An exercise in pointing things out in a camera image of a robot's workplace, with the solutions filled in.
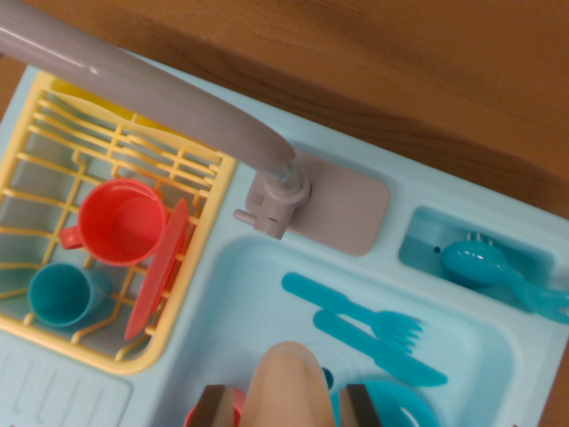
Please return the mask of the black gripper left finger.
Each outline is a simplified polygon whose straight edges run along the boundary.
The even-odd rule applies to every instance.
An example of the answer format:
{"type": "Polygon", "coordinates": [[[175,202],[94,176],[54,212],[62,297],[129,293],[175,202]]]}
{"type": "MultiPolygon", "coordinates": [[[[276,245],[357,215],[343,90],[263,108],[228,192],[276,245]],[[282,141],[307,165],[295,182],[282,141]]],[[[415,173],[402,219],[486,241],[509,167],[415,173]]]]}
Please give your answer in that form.
{"type": "Polygon", "coordinates": [[[226,385],[207,385],[191,410],[191,427],[238,426],[240,390],[226,385]]]}

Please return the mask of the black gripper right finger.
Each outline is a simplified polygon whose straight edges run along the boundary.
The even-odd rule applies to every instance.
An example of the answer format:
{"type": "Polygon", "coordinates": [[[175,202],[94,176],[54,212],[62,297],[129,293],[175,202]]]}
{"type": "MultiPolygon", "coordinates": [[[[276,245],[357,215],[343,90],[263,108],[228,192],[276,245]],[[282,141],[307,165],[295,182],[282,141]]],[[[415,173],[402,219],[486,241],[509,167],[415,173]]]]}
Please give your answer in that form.
{"type": "Polygon", "coordinates": [[[348,384],[340,390],[341,427],[381,427],[367,388],[363,384],[348,384]]]}

